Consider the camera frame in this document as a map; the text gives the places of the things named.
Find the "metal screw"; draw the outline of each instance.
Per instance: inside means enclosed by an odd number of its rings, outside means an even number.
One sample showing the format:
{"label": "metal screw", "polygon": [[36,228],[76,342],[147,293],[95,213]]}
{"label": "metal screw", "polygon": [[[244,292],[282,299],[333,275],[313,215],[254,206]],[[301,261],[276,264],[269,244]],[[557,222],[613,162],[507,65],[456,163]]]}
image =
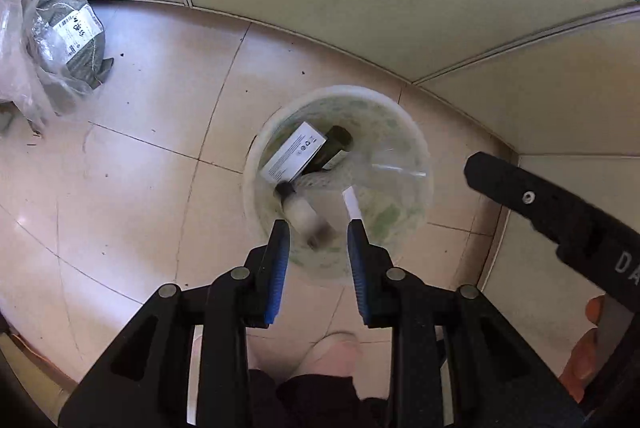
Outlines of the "metal screw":
{"label": "metal screw", "polygon": [[522,202],[524,202],[525,204],[531,204],[535,200],[536,194],[534,192],[524,192],[524,195],[522,196]]}
{"label": "metal screw", "polygon": [[395,280],[398,282],[402,280],[402,278],[404,278],[405,276],[406,276],[406,273],[404,272],[404,270],[400,269],[399,267],[392,267],[391,269],[386,270],[386,277],[389,278],[389,280]]}
{"label": "metal screw", "polygon": [[460,288],[460,294],[462,294],[462,297],[467,300],[475,300],[480,296],[480,291],[475,285],[463,285]]}
{"label": "metal screw", "polygon": [[158,294],[161,298],[170,298],[178,291],[178,286],[172,283],[164,284],[160,289],[158,289]]}
{"label": "metal screw", "polygon": [[249,271],[246,267],[243,267],[243,266],[235,267],[231,270],[231,278],[233,278],[234,280],[244,280],[250,274],[251,274],[251,271]]}

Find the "trash bin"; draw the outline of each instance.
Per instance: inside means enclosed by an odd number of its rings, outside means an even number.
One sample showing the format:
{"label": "trash bin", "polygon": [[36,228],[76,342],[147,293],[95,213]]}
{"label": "trash bin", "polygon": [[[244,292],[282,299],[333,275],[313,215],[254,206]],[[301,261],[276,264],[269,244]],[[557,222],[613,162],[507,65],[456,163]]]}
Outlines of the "trash bin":
{"label": "trash bin", "polygon": [[368,88],[335,85],[292,101],[264,124],[244,166],[244,214],[264,241],[273,221],[284,217],[273,185],[259,171],[304,121],[323,134],[333,125],[344,127],[353,137],[353,149],[331,171],[294,180],[296,191],[329,220],[336,235],[327,246],[313,250],[292,230],[289,261],[316,283],[344,284],[351,279],[351,269],[342,191],[353,186],[369,241],[394,258],[402,241],[424,222],[431,202],[429,150],[407,112]]}

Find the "barcode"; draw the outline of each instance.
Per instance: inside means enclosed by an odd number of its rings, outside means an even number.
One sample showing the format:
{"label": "barcode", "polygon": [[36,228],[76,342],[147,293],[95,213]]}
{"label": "barcode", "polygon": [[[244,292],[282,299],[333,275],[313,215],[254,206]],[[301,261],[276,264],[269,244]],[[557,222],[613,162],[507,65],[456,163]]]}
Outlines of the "barcode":
{"label": "barcode", "polygon": [[67,16],[62,22],[60,22],[60,25],[63,26],[71,22],[72,17],[73,17],[73,14],[71,14],[70,16]]}

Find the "human hand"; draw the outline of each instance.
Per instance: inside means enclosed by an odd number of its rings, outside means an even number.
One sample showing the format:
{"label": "human hand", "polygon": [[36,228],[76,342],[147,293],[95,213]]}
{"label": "human hand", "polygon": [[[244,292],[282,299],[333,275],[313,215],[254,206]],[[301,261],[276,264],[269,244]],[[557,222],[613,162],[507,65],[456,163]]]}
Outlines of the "human hand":
{"label": "human hand", "polygon": [[[598,325],[604,296],[598,296],[589,300],[585,308],[587,319],[594,325]],[[560,375],[560,382],[569,391],[569,394],[580,402],[584,397],[584,387],[596,368],[596,335],[598,329],[591,329],[575,344],[571,351],[569,361]]]}

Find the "debris on floor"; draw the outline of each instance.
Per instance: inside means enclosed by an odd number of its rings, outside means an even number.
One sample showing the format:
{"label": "debris on floor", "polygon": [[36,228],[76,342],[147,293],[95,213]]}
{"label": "debris on floor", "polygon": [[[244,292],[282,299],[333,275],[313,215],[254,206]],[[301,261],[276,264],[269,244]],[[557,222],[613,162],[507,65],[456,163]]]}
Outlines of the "debris on floor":
{"label": "debris on floor", "polygon": [[73,113],[113,65],[85,0],[0,0],[0,23],[0,103],[13,102],[34,130]]}

